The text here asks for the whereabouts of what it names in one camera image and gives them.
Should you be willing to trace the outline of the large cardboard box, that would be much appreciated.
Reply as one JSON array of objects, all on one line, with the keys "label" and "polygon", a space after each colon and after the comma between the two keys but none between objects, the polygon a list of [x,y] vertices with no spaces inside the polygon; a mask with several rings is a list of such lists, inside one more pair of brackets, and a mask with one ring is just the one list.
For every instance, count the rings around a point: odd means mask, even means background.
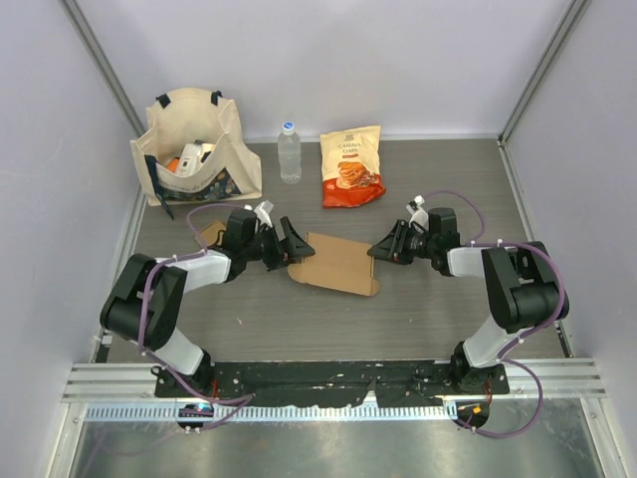
[{"label": "large cardboard box", "polygon": [[288,267],[289,276],[300,284],[363,297],[376,295],[380,283],[374,278],[374,259],[369,244],[309,232],[306,242],[315,253]]}]

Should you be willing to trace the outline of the small brown cardboard box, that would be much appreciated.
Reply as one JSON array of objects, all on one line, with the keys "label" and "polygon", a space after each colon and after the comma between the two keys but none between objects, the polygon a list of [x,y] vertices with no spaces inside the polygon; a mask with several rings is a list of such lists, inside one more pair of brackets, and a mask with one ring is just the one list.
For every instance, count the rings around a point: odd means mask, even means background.
[{"label": "small brown cardboard box", "polygon": [[215,221],[199,231],[201,239],[205,242],[208,248],[213,246],[220,246],[223,240],[223,235],[226,231],[226,225],[220,221]]}]

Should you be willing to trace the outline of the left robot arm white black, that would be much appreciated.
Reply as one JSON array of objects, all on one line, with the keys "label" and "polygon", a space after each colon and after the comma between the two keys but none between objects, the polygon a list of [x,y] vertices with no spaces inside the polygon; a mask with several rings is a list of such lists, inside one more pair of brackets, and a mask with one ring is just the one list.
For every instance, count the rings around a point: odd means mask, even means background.
[{"label": "left robot arm white black", "polygon": [[102,308],[102,327],[176,372],[177,384],[186,394],[204,395],[213,380],[212,360],[177,328],[183,296],[228,283],[253,261],[273,271],[316,253],[288,217],[281,219],[281,225],[283,237],[271,222],[268,205],[262,203],[231,212],[215,242],[199,252],[165,259],[132,255]]}]

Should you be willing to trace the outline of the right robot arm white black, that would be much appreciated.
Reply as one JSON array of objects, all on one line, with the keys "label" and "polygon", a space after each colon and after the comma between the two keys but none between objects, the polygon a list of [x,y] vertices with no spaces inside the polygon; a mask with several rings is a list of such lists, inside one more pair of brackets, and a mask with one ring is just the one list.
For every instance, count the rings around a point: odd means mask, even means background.
[{"label": "right robot arm white black", "polygon": [[444,378],[460,392],[473,392],[516,345],[567,316],[563,281],[541,242],[463,245],[452,208],[426,211],[410,203],[409,210],[411,218],[396,221],[367,254],[400,265],[426,259],[445,277],[485,281],[489,315],[457,344]]}]

